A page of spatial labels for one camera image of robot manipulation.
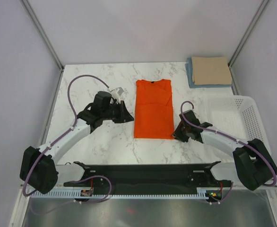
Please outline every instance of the white table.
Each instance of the white table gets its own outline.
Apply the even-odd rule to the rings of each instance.
[[[206,121],[203,100],[206,96],[232,95],[231,88],[190,89],[184,62],[87,64],[67,65],[62,77],[47,141],[66,129],[73,122],[73,114],[67,101],[67,87],[76,76],[90,74],[104,80],[111,89],[122,87],[128,111],[135,117],[136,81],[170,79],[172,82],[174,128],[180,122],[180,106],[183,101],[194,103],[194,112],[201,122]],[[77,111],[91,103],[95,94],[106,91],[98,80],[80,78],[71,87],[71,100]],[[165,163],[212,163],[221,160],[206,145],[189,140],[134,139],[134,122],[114,124],[106,121],[88,137],[78,142],[59,164],[80,161],[85,164],[165,164]]]

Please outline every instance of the folded t-shirt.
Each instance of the folded t-shirt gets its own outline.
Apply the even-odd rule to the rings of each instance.
[[[134,138],[171,139],[174,131],[171,81],[137,81]]]

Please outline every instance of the white laundry basket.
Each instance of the white laundry basket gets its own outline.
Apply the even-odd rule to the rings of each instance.
[[[206,100],[208,122],[219,130],[240,139],[258,138],[271,154],[268,139],[255,101],[248,96],[208,97]],[[226,154],[213,148],[216,156]]]

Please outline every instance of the orange cloth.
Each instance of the orange cloth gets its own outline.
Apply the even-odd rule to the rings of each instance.
[[[174,131],[171,81],[137,81],[134,138],[170,139]]]

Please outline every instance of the white wall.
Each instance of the white wall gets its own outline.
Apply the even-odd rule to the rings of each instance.
[[[43,131],[59,70],[18,0],[0,0],[0,227],[8,226],[24,150]]]
[[[261,0],[29,0],[63,64],[230,58]]]
[[[277,164],[277,0],[269,3],[234,72],[241,94],[256,101]]]

